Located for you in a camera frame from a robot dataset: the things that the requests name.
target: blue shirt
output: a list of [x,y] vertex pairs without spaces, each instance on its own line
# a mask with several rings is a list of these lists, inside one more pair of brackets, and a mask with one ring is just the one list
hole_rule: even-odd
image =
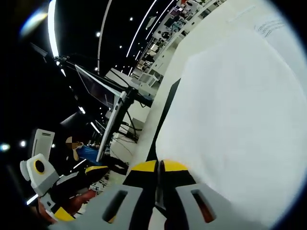
[[100,162],[97,162],[98,150],[92,149],[86,145],[83,145],[82,148],[76,149],[78,156],[82,159],[87,159],[94,165],[100,166],[102,165]]

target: monitor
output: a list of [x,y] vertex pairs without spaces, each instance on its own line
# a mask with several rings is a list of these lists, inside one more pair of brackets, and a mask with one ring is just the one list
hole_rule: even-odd
[[105,106],[109,107],[110,109],[113,109],[115,101],[120,96],[120,93],[112,89],[111,87],[103,84],[78,65],[75,65],[75,68],[88,93]]

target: person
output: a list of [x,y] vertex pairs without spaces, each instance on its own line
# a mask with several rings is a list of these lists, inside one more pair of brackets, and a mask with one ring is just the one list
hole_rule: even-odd
[[128,165],[120,159],[111,157],[110,155],[104,154],[101,162],[97,162],[98,149],[93,149],[89,146],[84,145],[82,142],[72,141],[72,137],[67,138],[66,145],[72,149],[73,158],[78,161],[79,158],[87,159],[95,166],[106,165],[110,170],[126,175],[128,172]]

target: desk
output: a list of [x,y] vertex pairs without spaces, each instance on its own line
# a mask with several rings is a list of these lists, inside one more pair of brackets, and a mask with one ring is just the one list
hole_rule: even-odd
[[253,29],[255,18],[272,13],[274,11],[264,1],[228,0],[204,18],[179,43],[147,116],[131,166],[147,159],[169,91],[179,80],[188,58],[218,44],[238,27]]

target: white sheet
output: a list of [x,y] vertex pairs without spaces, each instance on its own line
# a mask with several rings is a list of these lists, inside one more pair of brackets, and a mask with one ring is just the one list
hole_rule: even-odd
[[156,151],[269,228],[303,185],[306,137],[294,73],[263,38],[239,31],[189,59]]

